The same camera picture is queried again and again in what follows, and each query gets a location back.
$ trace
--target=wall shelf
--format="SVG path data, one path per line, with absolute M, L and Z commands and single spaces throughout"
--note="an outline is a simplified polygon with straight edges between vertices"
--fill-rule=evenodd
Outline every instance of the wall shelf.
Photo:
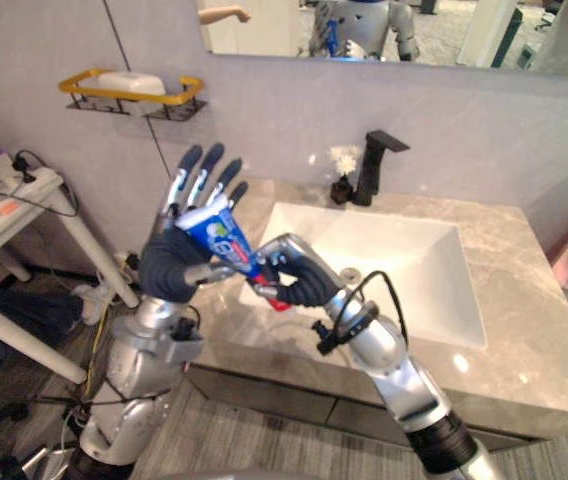
M 196 94 L 204 88 L 204 82 L 195 77 L 180 77 L 184 91 L 176 95 L 149 95 L 80 85 L 83 80 L 111 71 L 93 68 L 61 81 L 60 91 L 70 94 L 73 100 L 66 108 L 185 122 L 206 105 L 205 101 L 196 98 Z M 156 110 L 152 110 L 152 104 L 157 104 Z M 150 107 L 151 111 L 133 113 L 142 105 L 145 110 Z

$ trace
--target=vanity counter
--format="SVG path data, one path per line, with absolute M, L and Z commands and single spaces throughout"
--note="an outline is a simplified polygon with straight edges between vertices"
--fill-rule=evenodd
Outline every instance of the vanity counter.
M 410 338 L 412 355 L 471 425 L 524 438 L 568 430 L 568 303 L 520 209 L 396 194 L 380 194 L 367 208 L 338 207 L 325 188 L 255 179 L 235 211 L 252 245 L 261 240 L 276 202 L 456 224 L 487 346 Z M 202 288 L 194 298 L 208 340 L 196 366 L 320 393 L 335 399 L 331 411 L 338 400 L 382 405 L 347 347 L 323 357 L 312 319 L 243 305 L 242 285 L 237 275 Z M 406 321 L 410 336 L 411 320 Z

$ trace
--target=sink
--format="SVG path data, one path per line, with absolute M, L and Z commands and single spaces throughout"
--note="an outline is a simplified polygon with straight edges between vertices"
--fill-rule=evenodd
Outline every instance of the sink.
M 410 337 L 478 349 L 486 346 L 455 224 L 278 202 L 260 245 L 287 232 L 306 240 L 351 288 L 373 270 L 384 270 L 397 290 Z M 382 314 L 397 320 L 381 278 L 371 280 L 364 293 Z M 246 285 L 239 300 L 270 308 Z M 326 318 L 321 308 L 296 307 L 284 315 Z

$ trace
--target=blue toothpaste tube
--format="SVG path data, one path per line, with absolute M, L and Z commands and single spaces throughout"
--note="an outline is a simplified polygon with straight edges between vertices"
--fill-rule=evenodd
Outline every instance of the blue toothpaste tube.
M 255 254 L 235 222 L 228 198 L 221 193 L 210 205 L 186 212 L 175 222 L 201 247 L 229 262 L 235 270 L 246 276 L 249 283 L 268 285 Z M 290 307 L 289 304 L 268 299 L 277 311 Z

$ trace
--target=wall seam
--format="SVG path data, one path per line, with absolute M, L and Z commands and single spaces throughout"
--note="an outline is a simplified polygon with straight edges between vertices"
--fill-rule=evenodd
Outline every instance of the wall seam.
M 131 71 L 131 64 L 128 61 L 128 57 L 126 56 L 126 52 L 124 51 L 124 46 L 122 45 L 122 40 L 120 39 L 119 32 L 117 31 L 117 27 L 115 26 L 115 20 L 113 19 L 113 15 L 111 14 L 111 9 L 108 6 L 107 0 L 102 0 L 104 5 L 104 10 L 106 10 L 106 16 L 108 17 L 108 21 L 111 24 L 111 29 L 113 30 L 113 34 L 115 35 L 115 41 L 117 42 L 117 46 L 120 49 L 120 53 L 122 54 L 122 58 L 124 59 L 124 64 L 126 65 L 126 70 L 129 72 Z M 155 135 L 155 129 L 153 128 L 153 124 L 151 123 L 151 119 L 148 117 L 144 117 L 146 120 L 146 125 L 148 126 L 149 132 L 151 133 L 151 137 L 153 138 L 153 142 L 155 143 L 155 148 L 157 149 L 157 153 L 160 156 L 160 160 L 162 161 L 162 165 L 164 166 L 164 170 L 166 171 L 166 175 L 168 178 L 171 178 L 171 171 L 166 164 L 166 159 L 164 158 L 164 154 L 162 153 L 162 149 L 160 147 L 160 143 L 157 140 L 157 135 Z

